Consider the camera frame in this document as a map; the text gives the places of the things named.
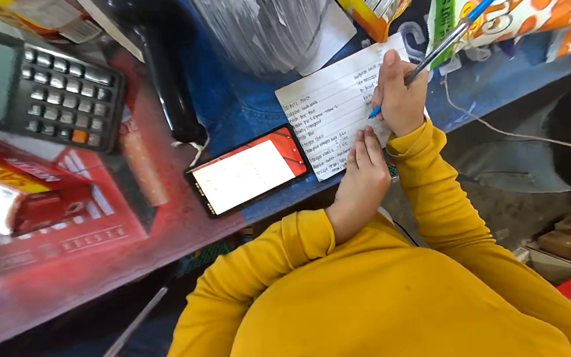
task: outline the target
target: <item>white cord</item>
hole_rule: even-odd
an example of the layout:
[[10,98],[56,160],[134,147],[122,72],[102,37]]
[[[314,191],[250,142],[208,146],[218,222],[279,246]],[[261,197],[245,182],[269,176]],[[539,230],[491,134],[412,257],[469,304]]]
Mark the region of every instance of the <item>white cord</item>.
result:
[[[210,135],[208,134],[208,132],[206,132],[206,141],[204,142],[203,145],[199,145],[195,142],[187,142],[188,145],[191,145],[192,147],[194,147],[197,150],[197,154],[195,155],[195,159],[193,159],[193,162],[191,162],[191,165],[189,165],[189,166],[195,165],[197,160],[200,159],[200,156],[202,156],[202,152],[206,149],[206,146],[208,145],[209,141],[210,141]],[[178,147],[182,144],[184,144],[184,143],[180,142],[180,141],[176,141],[176,142],[172,143],[171,146]]]
[[488,122],[478,116],[476,116],[475,114],[471,113],[468,110],[462,109],[458,106],[456,106],[455,104],[453,104],[453,102],[450,100],[450,95],[448,94],[448,74],[444,75],[444,89],[446,91],[446,99],[448,100],[448,103],[455,109],[460,110],[461,112],[464,112],[468,115],[470,115],[471,117],[477,119],[481,124],[486,125],[489,129],[496,131],[497,133],[500,134],[504,134],[504,135],[508,135],[510,137],[518,137],[518,138],[526,138],[526,139],[532,139],[532,140],[539,140],[539,141],[544,141],[544,142],[551,142],[551,143],[557,143],[559,145],[563,145],[563,146],[568,146],[571,147],[571,143],[569,142],[562,142],[559,140],[553,140],[553,139],[548,139],[548,138],[540,138],[540,137],[534,137],[532,135],[524,135],[524,134],[513,134],[513,133],[508,133],[505,132],[503,130],[497,129],[495,128],[493,125],[488,124]]

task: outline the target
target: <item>blue pen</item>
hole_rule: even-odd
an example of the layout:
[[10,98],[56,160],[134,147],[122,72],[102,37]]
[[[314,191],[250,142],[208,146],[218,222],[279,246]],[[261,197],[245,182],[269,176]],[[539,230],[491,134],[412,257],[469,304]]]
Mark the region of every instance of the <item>blue pen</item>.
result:
[[[431,62],[440,56],[440,54],[444,52],[451,44],[453,44],[453,42],[456,42],[460,37],[462,37],[462,35],[464,35],[464,33],[466,33],[466,31],[471,27],[473,22],[475,22],[475,20],[477,20],[477,18],[479,18],[479,16],[484,13],[484,11],[486,11],[486,9],[490,6],[490,4],[492,4],[493,1],[494,0],[483,0],[481,3],[479,3],[479,5],[475,6],[475,8],[473,8],[471,12],[468,13],[468,15],[459,20],[459,24],[453,28],[451,32],[448,33],[440,45],[438,45],[435,50],[431,51],[431,53],[426,55],[424,60],[420,62],[419,65],[417,65],[416,69],[407,74],[405,77],[405,85],[408,86],[411,84],[411,82],[413,82],[413,80],[417,77],[418,73],[422,72],[426,66],[430,65]],[[378,105],[374,108],[374,111],[369,114],[369,118],[371,119],[380,114],[381,110],[382,109],[380,108],[380,105]]]

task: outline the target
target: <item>black object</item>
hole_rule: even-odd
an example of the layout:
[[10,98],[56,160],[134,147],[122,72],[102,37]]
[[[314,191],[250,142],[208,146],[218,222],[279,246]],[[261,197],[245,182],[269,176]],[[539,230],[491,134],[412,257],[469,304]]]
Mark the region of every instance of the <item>black object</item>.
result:
[[110,152],[123,113],[124,78],[0,32],[0,130]]
[[121,27],[133,31],[163,107],[171,135],[179,142],[206,142],[206,129],[197,121],[181,62],[169,49],[193,41],[196,29],[188,10],[174,0],[108,0]]
[[[207,163],[210,163],[211,161],[217,161],[218,159],[222,158],[223,156],[228,155],[229,153],[241,148],[241,147],[245,147],[248,146],[248,144],[262,138],[265,137],[266,135],[272,134],[274,132],[276,132],[277,130],[281,129],[281,128],[288,128],[288,130],[290,131],[290,137],[292,138],[292,141],[294,142],[296,149],[299,151],[299,153],[301,153],[301,158],[303,159],[303,164],[305,164],[305,172],[303,172],[302,174],[298,174],[297,176],[295,176],[294,178],[290,179],[289,181],[286,181],[276,187],[274,187],[273,189],[270,189],[262,194],[260,194],[259,196],[255,196],[254,198],[250,198],[248,201],[241,203],[240,205],[237,205],[235,207],[230,208],[229,210],[226,210],[225,212],[222,212],[220,214],[216,214],[214,209],[210,206],[210,202],[208,201],[208,199],[206,198],[206,196],[202,193],[202,189],[200,188],[200,185],[197,183],[197,181],[195,180],[195,176],[193,175],[193,171],[196,168],[200,168],[202,165],[205,165]],[[307,174],[309,174],[312,171],[312,167],[310,165],[310,162],[308,161],[307,157],[304,155],[304,151],[303,148],[301,147],[301,143],[299,142],[299,139],[296,137],[296,135],[293,134],[294,133],[294,128],[292,127],[292,125],[290,124],[283,124],[280,125],[276,128],[274,128],[273,130],[261,134],[258,137],[252,138],[247,142],[244,142],[236,147],[234,147],[233,149],[231,149],[230,151],[216,157],[216,158],[211,158],[210,160],[201,163],[197,166],[192,166],[190,168],[188,168],[185,173],[184,173],[184,177],[186,178],[186,181],[188,181],[189,186],[191,187],[191,189],[195,192],[195,195],[197,196],[197,198],[199,199],[200,203],[202,204],[202,206],[204,207],[204,209],[206,210],[206,214],[208,214],[209,218],[219,218],[219,217],[223,217],[225,215],[231,214],[232,212],[234,212],[235,210],[238,210],[240,208],[243,207],[247,207],[248,205],[250,205],[251,203],[257,201],[258,199],[264,198],[269,196],[271,193],[279,191],[281,189],[283,189],[284,187],[287,187],[289,185],[291,185],[294,181],[301,179],[303,177],[305,177]]]

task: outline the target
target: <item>black cable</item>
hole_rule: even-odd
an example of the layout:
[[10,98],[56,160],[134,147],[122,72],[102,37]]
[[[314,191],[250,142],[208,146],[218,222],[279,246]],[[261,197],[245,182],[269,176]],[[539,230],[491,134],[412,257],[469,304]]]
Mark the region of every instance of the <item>black cable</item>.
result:
[[393,222],[393,224],[395,224],[395,225],[399,226],[400,228],[402,228],[402,230],[403,230],[403,231],[405,232],[405,234],[407,235],[408,239],[411,239],[411,241],[413,242],[414,245],[416,245],[416,247],[420,247],[420,246],[416,243],[416,241],[413,240],[413,237],[411,237],[411,234],[409,234],[409,233],[407,232],[407,230],[404,229],[404,227],[402,227],[402,226],[400,225],[400,223],[398,223],[398,222],[396,222],[396,221],[394,221],[394,220],[392,220],[392,222]]

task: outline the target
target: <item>black phone case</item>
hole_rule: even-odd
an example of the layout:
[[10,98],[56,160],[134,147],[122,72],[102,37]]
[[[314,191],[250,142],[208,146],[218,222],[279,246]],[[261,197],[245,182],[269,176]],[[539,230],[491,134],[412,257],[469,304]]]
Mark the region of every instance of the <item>black phone case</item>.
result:
[[[257,197],[251,198],[251,199],[249,199],[248,201],[246,201],[246,202],[244,202],[244,203],[241,203],[240,205],[237,205],[237,206],[235,206],[235,207],[233,207],[233,208],[230,208],[228,211],[226,211],[226,212],[224,212],[224,213],[222,213],[222,214],[219,214],[219,215],[215,214],[215,213],[213,212],[213,210],[212,210],[212,209],[210,208],[210,206],[209,206],[209,201],[208,201],[208,200],[206,199],[206,197],[202,194],[202,190],[201,190],[201,188],[200,188],[200,185],[197,183],[197,181],[195,180],[195,177],[190,173],[190,171],[193,170],[194,168],[196,168],[197,166],[201,166],[201,165],[204,165],[204,164],[209,163],[209,162],[211,162],[211,161],[214,161],[214,160],[216,160],[216,159],[218,159],[218,158],[220,158],[220,157],[226,155],[227,153],[229,153],[229,152],[231,152],[231,151],[233,151],[233,150],[237,150],[238,148],[240,148],[240,147],[242,147],[242,146],[245,146],[245,145],[247,145],[247,144],[249,144],[249,143],[251,143],[251,142],[253,142],[253,141],[255,141],[255,140],[259,139],[259,138],[261,138],[261,137],[264,137],[264,136],[266,136],[266,135],[268,135],[268,134],[274,133],[274,132],[276,132],[277,130],[279,130],[279,129],[281,129],[281,128],[288,128],[288,130],[290,131],[290,134],[291,134],[291,137],[292,137],[292,139],[293,139],[293,141],[294,141],[294,144],[296,145],[297,150],[301,153],[301,157],[303,158],[303,163],[305,164],[305,168],[306,168],[305,172],[304,172],[303,174],[300,174],[300,175],[297,176],[297,177],[292,178],[292,179],[289,180],[289,181],[286,181],[286,182],[284,182],[284,183],[282,183],[282,184],[276,186],[276,187],[273,188],[273,189],[270,189],[270,190],[264,192],[263,194],[260,194],[260,195],[257,196]],[[294,127],[292,127],[292,125],[290,125],[290,124],[283,124],[283,125],[277,126],[276,128],[274,128],[273,130],[270,130],[270,131],[267,132],[267,133],[261,134],[261,135],[259,135],[259,136],[257,136],[257,137],[254,137],[254,138],[250,139],[250,140],[247,141],[247,142],[243,142],[242,144],[240,144],[240,145],[238,145],[238,146],[235,146],[234,148],[232,148],[231,150],[227,151],[226,153],[224,153],[224,154],[222,154],[222,155],[219,155],[219,156],[217,156],[217,157],[215,157],[215,158],[211,158],[211,159],[208,160],[208,161],[204,161],[203,163],[199,163],[199,164],[196,164],[196,165],[194,165],[194,166],[191,166],[191,167],[187,168],[186,171],[184,172],[184,177],[185,177],[186,180],[188,181],[188,183],[189,183],[189,185],[190,185],[190,187],[191,187],[191,190],[193,190],[193,192],[194,192],[195,195],[197,196],[197,199],[200,201],[200,203],[201,203],[202,206],[204,207],[204,210],[206,211],[206,214],[209,216],[209,218],[215,219],[215,218],[219,218],[219,217],[224,217],[224,216],[226,216],[226,215],[229,215],[229,214],[232,214],[232,213],[234,213],[234,212],[237,212],[237,211],[239,211],[239,210],[242,209],[242,208],[248,207],[248,206],[250,206],[251,204],[253,204],[254,202],[256,202],[256,201],[258,201],[258,200],[260,200],[260,199],[262,199],[262,198],[265,198],[265,197],[267,197],[267,196],[273,194],[274,192],[279,191],[279,190],[283,189],[284,187],[287,187],[288,185],[291,185],[293,182],[296,182],[296,181],[302,179],[302,178],[305,177],[307,174],[309,174],[311,171],[312,171],[312,167],[310,166],[310,162],[308,161],[308,158],[307,158],[307,156],[305,155],[305,151],[303,151],[303,148],[301,147],[301,143],[299,142],[299,139],[296,137],[296,135],[295,135],[295,133],[294,133]]]

